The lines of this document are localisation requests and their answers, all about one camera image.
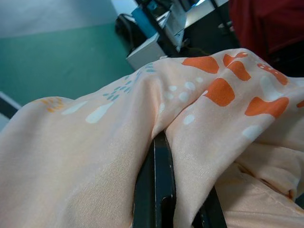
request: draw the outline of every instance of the dark red cloth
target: dark red cloth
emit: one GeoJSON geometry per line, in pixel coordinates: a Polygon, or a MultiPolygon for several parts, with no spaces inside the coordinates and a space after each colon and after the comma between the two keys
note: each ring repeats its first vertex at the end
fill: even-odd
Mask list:
{"type": "Polygon", "coordinates": [[[241,46],[266,61],[304,40],[304,0],[230,0],[229,10],[241,46]]]}

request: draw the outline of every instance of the red fabric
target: red fabric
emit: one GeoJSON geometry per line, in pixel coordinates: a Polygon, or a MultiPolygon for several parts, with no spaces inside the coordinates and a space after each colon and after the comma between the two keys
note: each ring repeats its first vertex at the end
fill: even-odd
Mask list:
{"type": "Polygon", "coordinates": [[[241,46],[266,61],[304,40],[304,0],[230,0],[229,10],[241,46]]]}

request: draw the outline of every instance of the green wall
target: green wall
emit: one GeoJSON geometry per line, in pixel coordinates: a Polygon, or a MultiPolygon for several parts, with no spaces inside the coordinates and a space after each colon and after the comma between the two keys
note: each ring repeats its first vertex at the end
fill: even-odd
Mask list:
{"type": "Polygon", "coordinates": [[[133,72],[114,23],[0,39],[0,91],[24,105],[76,99],[133,72]]]}

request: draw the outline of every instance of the orange shape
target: orange shape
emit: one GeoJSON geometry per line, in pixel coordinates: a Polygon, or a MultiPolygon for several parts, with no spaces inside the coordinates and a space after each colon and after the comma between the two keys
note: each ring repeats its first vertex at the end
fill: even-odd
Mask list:
{"type": "Polygon", "coordinates": [[[219,70],[218,63],[211,56],[186,58],[182,64],[186,66],[194,66],[211,74],[216,74],[219,70]]]}
{"type": "Polygon", "coordinates": [[[244,64],[240,61],[232,62],[227,68],[242,81],[248,81],[251,78],[250,74],[246,71],[244,64]]]}
{"type": "Polygon", "coordinates": [[[298,108],[303,108],[304,107],[304,101],[301,101],[296,105],[298,108]]]}
{"type": "Polygon", "coordinates": [[[209,85],[205,96],[221,107],[227,106],[235,98],[233,89],[223,78],[215,79],[209,85]]]}
{"type": "Polygon", "coordinates": [[[234,57],[232,57],[228,54],[225,54],[224,58],[223,58],[224,66],[227,67],[235,58],[243,58],[243,57],[246,57],[246,56],[248,56],[248,54],[246,52],[240,52],[234,57]]]}
{"type": "Polygon", "coordinates": [[[254,116],[260,114],[270,114],[274,118],[278,118],[287,108],[289,99],[281,97],[272,102],[265,102],[259,97],[255,97],[249,103],[245,115],[254,116]]]}
{"type": "Polygon", "coordinates": [[[283,75],[281,72],[277,71],[276,69],[272,69],[270,66],[267,66],[262,63],[258,63],[257,66],[259,68],[271,73],[273,76],[275,76],[282,85],[285,86],[288,83],[287,77],[285,75],[283,75]]]}

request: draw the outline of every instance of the peach fabric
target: peach fabric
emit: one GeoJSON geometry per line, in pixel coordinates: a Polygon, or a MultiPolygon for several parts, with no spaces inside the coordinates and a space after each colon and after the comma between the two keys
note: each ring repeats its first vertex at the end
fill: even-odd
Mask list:
{"type": "Polygon", "coordinates": [[[293,203],[304,191],[304,78],[282,83],[259,64],[246,49],[166,58],[76,100],[27,104],[0,135],[0,227],[130,227],[136,177],[162,130],[175,228],[191,227],[221,175],[229,227],[304,227],[293,203]]]}

